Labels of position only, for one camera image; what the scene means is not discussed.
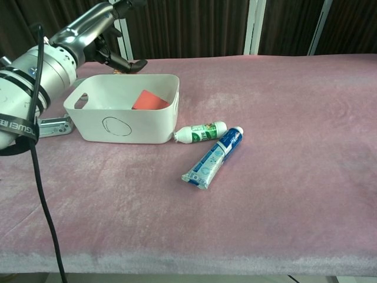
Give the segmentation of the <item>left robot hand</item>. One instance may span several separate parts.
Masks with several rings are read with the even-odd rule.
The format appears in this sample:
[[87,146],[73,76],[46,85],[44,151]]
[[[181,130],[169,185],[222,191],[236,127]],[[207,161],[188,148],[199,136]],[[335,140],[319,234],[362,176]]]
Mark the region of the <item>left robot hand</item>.
[[67,50],[74,57],[77,67],[96,61],[122,73],[135,74],[147,65],[147,60],[129,62],[112,53],[104,34],[121,37],[122,34],[113,26],[114,21],[126,18],[128,11],[144,5],[146,1],[100,2],[57,32],[49,43]]

